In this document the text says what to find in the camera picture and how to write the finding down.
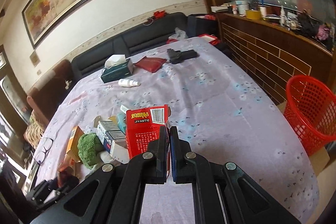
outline green plush toy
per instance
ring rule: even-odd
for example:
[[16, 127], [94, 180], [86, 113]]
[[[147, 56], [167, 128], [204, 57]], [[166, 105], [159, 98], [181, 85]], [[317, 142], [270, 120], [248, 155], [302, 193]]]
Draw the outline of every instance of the green plush toy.
[[83, 134], [78, 140], [78, 155], [89, 169], [98, 163], [97, 154], [103, 150], [104, 147], [95, 133]]

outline metal screw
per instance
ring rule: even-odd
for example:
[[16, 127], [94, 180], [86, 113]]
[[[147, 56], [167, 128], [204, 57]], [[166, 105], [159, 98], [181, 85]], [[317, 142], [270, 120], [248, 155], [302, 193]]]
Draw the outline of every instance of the metal screw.
[[112, 171], [113, 165], [112, 164], [104, 164], [102, 167], [103, 172], [109, 172]]
[[149, 160], [149, 159], [153, 158], [153, 153], [145, 152], [145, 153], [142, 154], [142, 157], [143, 157], [144, 159]]
[[187, 154], [185, 154], [185, 156], [188, 159], [194, 159], [194, 158], [196, 158], [196, 154], [194, 152], [188, 152]]
[[228, 162], [225, 166], [228, 170], [234, 170], [237, 168], [237, 165], [235, 165], [233, 162]]

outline green tissue box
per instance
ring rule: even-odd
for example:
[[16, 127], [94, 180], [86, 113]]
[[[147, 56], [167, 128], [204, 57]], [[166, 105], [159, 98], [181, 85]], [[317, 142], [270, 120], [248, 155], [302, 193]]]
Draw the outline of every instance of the green tissue box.
[[122, 78], [131, 76], [133, 73], [133, 63], [128, 59], [125, 63], [115, 65], [111, 68], [104, 70], [101, 74], [101, 79], [104, 83], [117, 81]]

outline eyeglasses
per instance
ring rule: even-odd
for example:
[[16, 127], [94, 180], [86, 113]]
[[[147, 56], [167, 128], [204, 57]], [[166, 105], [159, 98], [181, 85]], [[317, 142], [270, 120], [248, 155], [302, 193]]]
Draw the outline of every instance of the eyeglasses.
[[51, 138], [42, 138], [41, 141], [43, 139], [45, 140], [43, 144], [44, 151], [38, 152], [36, 156], [34, 157], [34, 160], [37, 162], [38, 165], [41, 165], [41, 163], [44, 161], [47, 152], [50, 150], [54, 142], [54, 140]]

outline basket rim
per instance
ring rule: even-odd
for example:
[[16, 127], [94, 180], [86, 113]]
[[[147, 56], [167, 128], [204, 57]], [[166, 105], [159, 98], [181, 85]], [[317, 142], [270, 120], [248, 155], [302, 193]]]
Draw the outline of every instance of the basket rim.
[[313, 82], [316, 83], [320, 86], [322, 86], [325, 91], [330, 95], [331, 98], [333, 98], [333, 102], [336, 105], [336, 96], [332, 93], [332, 91], [321, 81], [317, 80], [316, 78], [312, 77], [312, 76], [308, 76], [308, 75], [296, 75], [291, 77], [287, 84], [286, 84], [286, 95], [287, 95], [287, 103], [289, 103], [290, 107], [292, 108], [292, 111], [298, 115], [301, 119], [301, 121], [311, 130], [314, 132], [315, 135], [317, 135], [318, 137], [320, 137], [323, 140], [326, 141], [334, 141], [336, 139], [336, 136], [328, 136], [325, 134], [322, 134], [321, 132], [319, 132], [318, 130], [316, 130], [311, 123], [307, 123], [306, 122], [306, 117], [299, 111], [299, 109], [296, 107], [294, 100], [292, 98], [292, 95], [289, 91], [289, 88], [291, 87], [292, 83], [296, 80], [302, 80], [302, 81], [309, 81], [309, 82]]

